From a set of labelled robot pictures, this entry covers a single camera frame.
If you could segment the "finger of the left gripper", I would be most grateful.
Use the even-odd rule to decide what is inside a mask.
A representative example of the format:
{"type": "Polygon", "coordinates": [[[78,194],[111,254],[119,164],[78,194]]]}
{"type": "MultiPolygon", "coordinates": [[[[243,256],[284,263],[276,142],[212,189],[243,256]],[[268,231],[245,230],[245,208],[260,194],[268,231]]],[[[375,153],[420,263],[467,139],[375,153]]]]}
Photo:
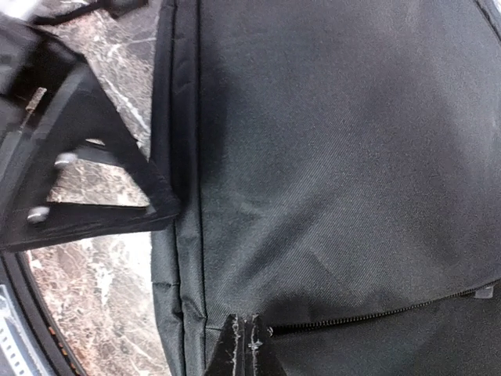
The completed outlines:
{"type": "Polygon", "coordinates": [[[1,41],[1,249],[164,228],[180,203],[84,58],[48,38],[1,41]],[[126,173],[143,206],[54,201],[73,165],[126,173]]]}

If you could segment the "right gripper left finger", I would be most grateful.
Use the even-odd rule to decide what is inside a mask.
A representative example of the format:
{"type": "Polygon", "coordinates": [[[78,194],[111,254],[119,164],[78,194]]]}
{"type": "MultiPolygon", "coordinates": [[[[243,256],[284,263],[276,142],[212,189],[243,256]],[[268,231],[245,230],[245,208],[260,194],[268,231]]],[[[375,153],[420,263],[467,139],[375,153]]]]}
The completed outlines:
{"type": "Polygon", "coordinates": [[[245,375],[246,318],[228,315],[216,341],[211,361],[204,372],[207,376],[245,375]]]}

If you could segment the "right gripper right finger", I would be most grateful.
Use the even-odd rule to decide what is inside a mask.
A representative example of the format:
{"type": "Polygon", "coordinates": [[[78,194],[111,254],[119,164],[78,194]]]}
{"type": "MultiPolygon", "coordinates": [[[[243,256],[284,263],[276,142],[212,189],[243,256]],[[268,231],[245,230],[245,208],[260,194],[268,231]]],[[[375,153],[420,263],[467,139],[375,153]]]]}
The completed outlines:
{"type": "Polygon", "coordinates": [[[280,376],[286,372],[280,363],[268,328],[259,315],[246,322],[246,375],[280,376]]]}

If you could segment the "black student bag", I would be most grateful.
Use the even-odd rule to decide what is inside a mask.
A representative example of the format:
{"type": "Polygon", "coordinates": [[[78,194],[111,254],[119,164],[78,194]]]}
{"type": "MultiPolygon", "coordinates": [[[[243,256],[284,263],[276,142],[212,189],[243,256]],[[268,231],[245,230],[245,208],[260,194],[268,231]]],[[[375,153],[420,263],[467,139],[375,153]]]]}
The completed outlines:
{"type": "Polygon", "coordinates": [[[259,315],[288,375],[500,372],[497,1],[166,1],[170,372],[259,315]]]}

